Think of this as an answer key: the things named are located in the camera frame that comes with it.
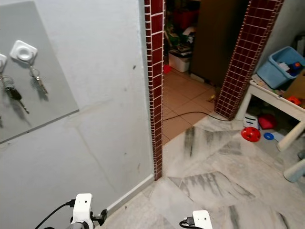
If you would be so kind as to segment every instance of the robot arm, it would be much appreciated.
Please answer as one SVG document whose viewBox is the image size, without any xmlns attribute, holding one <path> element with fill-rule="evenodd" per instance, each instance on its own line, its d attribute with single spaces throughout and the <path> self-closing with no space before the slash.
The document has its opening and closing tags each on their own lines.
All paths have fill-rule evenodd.
<svg viewBox="0 0 305 229">
<path fill-rule="evenodd" d="M 76 199 L 71 200 L 54 210 L 50 215 L 48 215 L 35 229 L 38 229 L 41 224 L 43 224 L 51 215 L 53 215 L 57 210 L 61 209 L 64 206 L 70 206 L 73 209 L 73 217 L 71 218 L 71 224 L 67 229 L 94 229 L 94 221 L 97 221 L 99 225 L 103 225 L 107 219 L 108 211 L 104 209 L 100 215 L 93 215 L 91 211 L 91 202 L 92 194 L 84 193 L 78 194 Z"/>
</svg>

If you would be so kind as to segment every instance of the doorway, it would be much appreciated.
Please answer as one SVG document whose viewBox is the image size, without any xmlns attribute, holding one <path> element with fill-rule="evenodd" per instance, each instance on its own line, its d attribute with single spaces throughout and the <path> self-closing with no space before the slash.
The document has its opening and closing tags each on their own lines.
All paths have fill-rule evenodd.
<svg viewBox="0 0 305 229">
<path fill-rule="evenodd" d="M 245 93 L 252 72 L 272 31 L 274 22 L 284 0 L 247 1 L 246 12 L 234 50 L 229 58 L 220 92 L 216 90 L 215 112 L 233 119 Z M 154 178 L 162 176 L 163 81 L 165 80 L 163 45 L 166 7 L 164 0 L 144 0 L 145 38 L 147 48 L 147 70 L 149 108 L 152 131 Z"/>
<path fill-rule="evenodd" d="M 247 4 L 165 1 L 163 145 L 214 111 Z"/>
</svg>

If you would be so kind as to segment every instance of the white container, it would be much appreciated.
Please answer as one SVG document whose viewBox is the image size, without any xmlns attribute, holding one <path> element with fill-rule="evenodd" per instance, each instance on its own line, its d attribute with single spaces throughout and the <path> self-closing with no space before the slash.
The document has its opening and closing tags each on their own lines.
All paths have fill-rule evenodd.
<svg viewBox="0 0 305 229">
<path fill-rule="evenodd" d="M 172 68 L 180 71 L 180 72 L 185 72 L 189 69 L 190 67 L 190 60 L 191 58 L 182 58 L 182 57 L 177 57 L 169 53 L 169 64 Z"/>
</svg>

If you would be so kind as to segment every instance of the terracotta tile floor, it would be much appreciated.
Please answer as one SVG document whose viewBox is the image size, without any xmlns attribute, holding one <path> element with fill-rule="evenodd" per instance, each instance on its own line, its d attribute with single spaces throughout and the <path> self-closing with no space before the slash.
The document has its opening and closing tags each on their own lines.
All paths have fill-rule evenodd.
<svg viewBox="0 0 305 229">
<path fill-rule="evenodd" d="M 214 103 L 207 101 L 215 93 L 209 84 L 193 80 L 188 73 L 175 69 L 164 76 L 163 83 L 163 119 L 192 111 L 210 113 L 214 110 Z M 164 121 L 162 144 L 165 145 L 205 116 L 201 113 L 185 114 Z"/>
</svg>

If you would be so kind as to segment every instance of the marble floor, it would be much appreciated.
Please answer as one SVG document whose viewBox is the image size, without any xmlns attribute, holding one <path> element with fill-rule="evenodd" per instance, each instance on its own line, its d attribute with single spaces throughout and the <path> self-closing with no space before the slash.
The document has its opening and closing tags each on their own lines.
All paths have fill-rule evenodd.
<svg viewBox="0 0 305 229">
<path fill-rule="evenodd" d="M 290 183 L 282 175 L 305 139 L 279 152 L 276 141 L 247 142 L 242 128 L 205 117 L 172 139 L 163 147 L 163 178 L 101 228 L 179 229 L 199 209 L 209 211 L 214 229 L 305 228 L 305 177 Z"/>
</svg>

